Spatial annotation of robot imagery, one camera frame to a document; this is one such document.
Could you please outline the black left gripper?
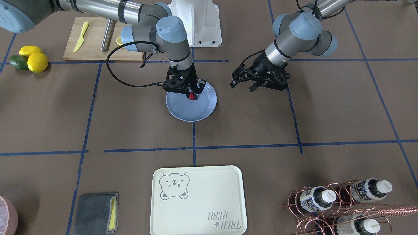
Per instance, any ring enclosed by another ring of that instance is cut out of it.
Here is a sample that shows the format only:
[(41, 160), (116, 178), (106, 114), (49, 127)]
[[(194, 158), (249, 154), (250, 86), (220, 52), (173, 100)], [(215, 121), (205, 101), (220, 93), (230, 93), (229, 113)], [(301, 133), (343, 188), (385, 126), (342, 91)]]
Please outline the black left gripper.
[[(260, 55), (254, 60), (252, 66), (246, 67), (244, 62), (258, 53)], [(254, 81), (254, 84), (249, 88), (250, 92), (261, 87), (283, 91), (288, 88), (288, 79), (291, 77), (285, 70), (287, 65), (287, 60), (283, 60), (281, 65), (277, 66), (270, 62), (265, 51), (258, 51), (245, 58), (240, 66), (233, 71), (230, 87), (233, 89), (240, 82)]]

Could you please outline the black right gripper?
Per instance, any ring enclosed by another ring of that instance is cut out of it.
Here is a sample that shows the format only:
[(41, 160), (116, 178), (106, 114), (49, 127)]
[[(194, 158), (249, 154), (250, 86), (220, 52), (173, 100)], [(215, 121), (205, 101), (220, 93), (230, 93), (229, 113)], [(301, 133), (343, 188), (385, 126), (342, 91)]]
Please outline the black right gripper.
[(207, 81), (199, 79), (195, 64), (186, 70), (178, 70), (176, 66), (169, 67), (163, 89), (166, 92), (185, 94), (188, 98), (198, 98), (202, 94)]

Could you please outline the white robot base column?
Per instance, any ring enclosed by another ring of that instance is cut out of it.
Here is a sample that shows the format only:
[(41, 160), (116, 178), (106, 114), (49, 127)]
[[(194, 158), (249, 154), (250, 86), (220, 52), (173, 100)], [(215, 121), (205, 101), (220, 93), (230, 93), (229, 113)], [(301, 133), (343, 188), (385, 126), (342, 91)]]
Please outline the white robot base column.
[(212, 0), (173, 0), (168, 6), (181, 18), (190, 47), (221, 46), (219, 7)]

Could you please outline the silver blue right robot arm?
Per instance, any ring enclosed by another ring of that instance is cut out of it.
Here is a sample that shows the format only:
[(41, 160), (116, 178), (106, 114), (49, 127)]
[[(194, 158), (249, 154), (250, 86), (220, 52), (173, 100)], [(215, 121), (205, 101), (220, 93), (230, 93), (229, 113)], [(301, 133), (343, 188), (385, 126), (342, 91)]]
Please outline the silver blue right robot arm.
[(126, 24), (123, 46), (131, 52), (165, 53), (170, 67), (166, 80), (155, 85), (166, 92), (197, 100), (206, 80), (197, 77), (194, 60), (181, 18), (165, 3), (153, 5), (131, 0), (2, 0), (1, 27), (24, 33), (58, 11), (75, 11)]

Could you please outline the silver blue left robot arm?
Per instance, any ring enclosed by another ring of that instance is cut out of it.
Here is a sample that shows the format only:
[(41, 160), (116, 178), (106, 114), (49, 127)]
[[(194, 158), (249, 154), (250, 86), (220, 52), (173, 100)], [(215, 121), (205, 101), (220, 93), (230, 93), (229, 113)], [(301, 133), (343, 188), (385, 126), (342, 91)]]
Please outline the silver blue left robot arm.
[(249, 88), (254, 92), (260, 87), (283, 91), (291, 77), (285, 68), (298, 53), (326, 57), (336, 50), (338, 40), (324, 31), (321, 21), (338, 15), (349, 0), (316, 0), (299, 8), (292, 15), (281, 14), (273, 21), (276, 39), (255, 55), (252, 66), (241, 62), (232, 73), (231, 88), (241, 82), (254, 81)]

